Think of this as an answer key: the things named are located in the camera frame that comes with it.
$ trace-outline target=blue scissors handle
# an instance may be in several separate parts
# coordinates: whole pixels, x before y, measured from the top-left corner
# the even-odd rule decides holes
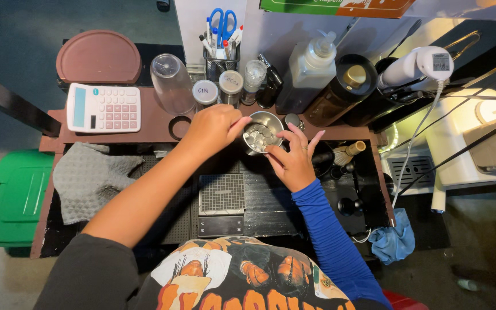
[[[227,23],[229,21],[230,14],[232,15],[232,19],[234,20],[235,24],[230,31],[227,31]],[[236,29],[237,29],[237,16],[235,15],[235,12],[231,10],[227,10],[223,17],[223,40],[228,40]]]
[[[217,46],[221,46],[221,41],[222,41],[221,34],[223,32],[223,17],[224,17],[224,14],[223,14],[223,10],[222,9],[216,8],[212,12],[212,14],[210,15],[210,27],[212,27],[213,16],[216,13],[219,13],[219,23],[217,24]]]

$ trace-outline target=white calculator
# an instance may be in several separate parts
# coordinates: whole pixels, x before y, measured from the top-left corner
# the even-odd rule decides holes
[[[137,132],[141,129],[141,92],[136,87],[72,83],[66,101],[66,119],[70,131]]]

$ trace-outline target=graphic t-shirt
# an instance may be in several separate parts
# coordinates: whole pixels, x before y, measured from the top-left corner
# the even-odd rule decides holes
[[[57,260],[35,309],[387,309],[348,297],[306,255],[256,238],[191,240],[140,287],[133,252],[76,236]]]

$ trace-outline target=gold lid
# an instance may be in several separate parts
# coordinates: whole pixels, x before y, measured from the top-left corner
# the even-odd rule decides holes
[[[344,81],[352,87],[359,87],[367,80],[367,72],[362,66],[355,65],[344,73]]]

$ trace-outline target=pen holder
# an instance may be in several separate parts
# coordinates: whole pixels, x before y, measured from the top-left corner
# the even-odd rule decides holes
[[[240,44],[237,46],[235,60],[214,59],[208,55],[206,49],[203,49],[203,56],[206,60],[206,79],[217,83],[219,76],[227,70],[239,70]]]

